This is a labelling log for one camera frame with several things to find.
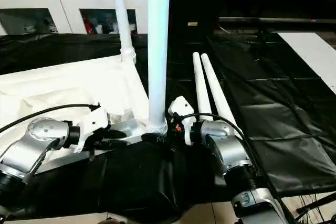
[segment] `white cabinet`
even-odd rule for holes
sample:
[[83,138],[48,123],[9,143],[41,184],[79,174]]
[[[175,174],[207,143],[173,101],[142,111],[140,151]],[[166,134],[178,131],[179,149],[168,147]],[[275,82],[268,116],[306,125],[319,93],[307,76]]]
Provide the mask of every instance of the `white cabinet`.
[[[118,33],[114,0],[61,0],[72,32]],[[147,33],[147,0],[125,0],[131,31]]]
[[0,0],[0,35],[72,33],[60,0]]

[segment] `white tube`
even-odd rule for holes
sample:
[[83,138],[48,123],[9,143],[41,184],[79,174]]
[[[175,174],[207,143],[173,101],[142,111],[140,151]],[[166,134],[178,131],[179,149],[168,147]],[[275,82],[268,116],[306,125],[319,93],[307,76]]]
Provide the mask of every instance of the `white tube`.
[[148,91],[150,132],[166,134],[164,117],[169,0],[148,0]]
[[[199,56],[198,52],[193,53],[198,111],[202,113],[211,113],[209,96],[206,90],[201,59]],[[201,115],[199,118],[209,121],[213,120],[211,116]]]
[[229,107],[229,104],[227,103],[227,100],[222,91],[221,85],[219,85],[218,79],[216,77],[214,69],[212,68],[208,55],[202,54],[201,58],[202,58],[206,76],[208,78],[211,93],[212,93],[212,96],[216,104],[218,114],[228,119],[229,121],[231,121],[237,126],[236,120],[232,115],[231,109]]
[[136,54],[132,45],[130,25],[124,0],[114,0],[121,43],[121,59],[131,58],[136,63]]

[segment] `floor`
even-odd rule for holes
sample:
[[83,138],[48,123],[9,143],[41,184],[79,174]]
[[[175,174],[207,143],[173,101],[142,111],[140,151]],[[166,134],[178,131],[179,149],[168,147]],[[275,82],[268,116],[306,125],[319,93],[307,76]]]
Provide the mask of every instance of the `floor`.
[[[318,194],[317,199],[320,199],[328,194]],[[302,197],[306,204],[314,201],[314,195],[307,195]],[[284,198],[283,201],[287,207],[294,213],[295,209],[303,206],[302,199],[300,197]],[[320,208],[325,220],[336,214],[336,201]],[[52,219],[39,219],[39,220],[22,220],[22,221],[9,221],[11,224],[97,224],[99,221],[105,220],[107,217],[124,221],[127,224],[135,224],[132,221],[128,221],[126,218],[116,216],[110,213],[102,214],[90,214],[80,216],[70,216],[62,218]],[[309,220],[309,223],[319,223],[322,219],[317,210],[310,212],[309,217],[305,217],[305,220]],[[234,224],[237,218],[232,210],[229,202],[219,202],[212,204],[202,204],[194,206],[187,211],[185,215],[174,224]]]

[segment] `robotic arm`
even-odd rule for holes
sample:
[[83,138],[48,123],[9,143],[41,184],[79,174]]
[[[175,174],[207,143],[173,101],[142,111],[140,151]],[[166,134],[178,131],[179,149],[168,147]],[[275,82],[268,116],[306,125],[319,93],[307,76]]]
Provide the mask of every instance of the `robotic arm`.
[[0,223],[10,214],[8,207],[15,203],[48,151],[64,147],[74,148],[74,153],[79,153],[94,132],[108,130],[109,126],[108,114],[101,107],[86,115],[76,126],[51,118],[30,122],[24,136],[0,156]]
[[211,150],[212,169],[229,189],[238,223],[292,223],[251,162],[246,145],[235,136],[234,128],[224,121],[196,121],[193,113],[183,97],[178,97],[169,108],[172,123],[177,124],[174,128],[184,129],[185,143],[200,143]]

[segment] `white cloth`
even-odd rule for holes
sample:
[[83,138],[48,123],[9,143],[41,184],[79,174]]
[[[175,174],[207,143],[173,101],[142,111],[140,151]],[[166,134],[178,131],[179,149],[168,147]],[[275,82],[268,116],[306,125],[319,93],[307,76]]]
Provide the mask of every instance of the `white cloth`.
[[[134,65],[120,61],[120,56],[111,56],[0,76],[0,127],[53,106],[98,102],[109,112],[112,122],[132,112],[146,123],[148,98],[138,73]],[[69,108],[41,116],[77,123],[89,112],[87,108]],[[0,153],[24,134],[30,121],[0,134]],[[50,152],[46,161],[72,152]]]

